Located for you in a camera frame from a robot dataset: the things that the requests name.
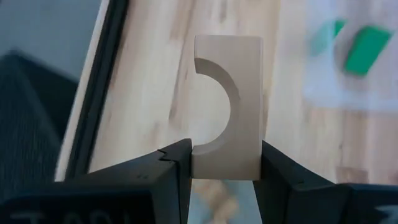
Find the green block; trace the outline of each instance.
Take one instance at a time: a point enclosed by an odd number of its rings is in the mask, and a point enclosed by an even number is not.
[[[346,21],[338,19],[326,22],[310,40],[310,54],[316,56],[322,53],[344,27]]]
[[[391,36],[392,32],[376,26],[361,29],[354,39],[344,69],[353,75],[365,77]]]

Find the green object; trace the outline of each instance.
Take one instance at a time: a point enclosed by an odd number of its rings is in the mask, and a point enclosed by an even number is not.
[[[361,29],[354,39],[344,69],[353,75],[365,77],[391,36],[391,32],[376,26]]]
[[[346,21],[338,19],[336,21],[326,22],[311,38],[310,53],[316,56],[322,53],[338,35],[340,30],[344,27]]]

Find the white wooden block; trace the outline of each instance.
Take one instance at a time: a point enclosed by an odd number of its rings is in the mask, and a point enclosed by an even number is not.
[[[195,68],[198,74],[208,75],[221,84],[228,95],[231,113],[225,130],[214,141],[193,147],[193,178],[259,179],[263,134],[262,39],[198,35]]]

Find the wooden tabletop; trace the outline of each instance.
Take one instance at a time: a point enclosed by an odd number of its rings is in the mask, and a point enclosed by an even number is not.
[[[229,102],[217,82],[195,73],[194,36],[255,35],[264,39],[264,139],[334,182],[398,184],[398,116],[317,108],[303,98],[303,2],[131,1],[90,171],[183,138],[203,144],[217,137],[228,121]],[[108,3],[103,0],[98,13],[57,180],[65,175]],[[287,26],[279,25],[279,8],[281,15],[291,14],[283,18]]]

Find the black frame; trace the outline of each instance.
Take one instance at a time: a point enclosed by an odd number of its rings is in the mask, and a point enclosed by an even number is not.
[[[76,127],[65,180],[88,173],[129,0],[110,0]]]

